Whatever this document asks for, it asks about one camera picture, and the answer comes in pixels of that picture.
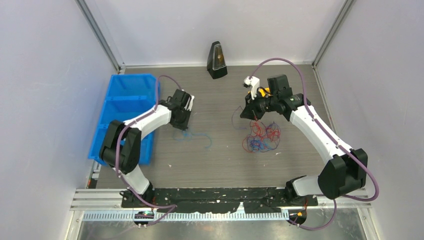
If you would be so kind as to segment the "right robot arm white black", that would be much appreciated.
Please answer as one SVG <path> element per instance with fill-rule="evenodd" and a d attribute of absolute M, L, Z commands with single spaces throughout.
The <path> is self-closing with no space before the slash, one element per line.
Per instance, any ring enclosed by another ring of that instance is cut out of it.
<path fill-rule="evenodd" d="M 260 86 L 257 77 L 246 77 L 243 86 L 250 91 L 245 96 L 242 119 L 260 120 L 267 112 L 276 112 L 297 127 L 315 147 L 325 163 L 317 176 L 300 176 L 286 182 L 285 198 L 299 205 L 306 196 L 323 195 L 330 200 L 363 188 L 368 164 L 366 152 L 353 149 L 342 141 L 316 113 L 303 94 L 293 94 L 286 75 L 270 77 L 268 88 Z"/>

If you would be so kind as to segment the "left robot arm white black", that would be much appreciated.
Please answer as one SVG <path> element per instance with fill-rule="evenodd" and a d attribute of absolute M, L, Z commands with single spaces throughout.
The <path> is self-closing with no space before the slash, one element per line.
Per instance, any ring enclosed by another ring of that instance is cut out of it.
<path fill-rule="evenodd" d="M 194 99 L 186 91 L 176 89 L 172 96 L 159 100 L 149 111 L 130 120 L 113 120 L 108 125 L 99 158 L 117 171 L 133 190 L 134 200 L 141 207 L 148 207 L 154 199 L 153 185 L 139 166 L 142 140 L 168 124 L 185 131 Z"/>

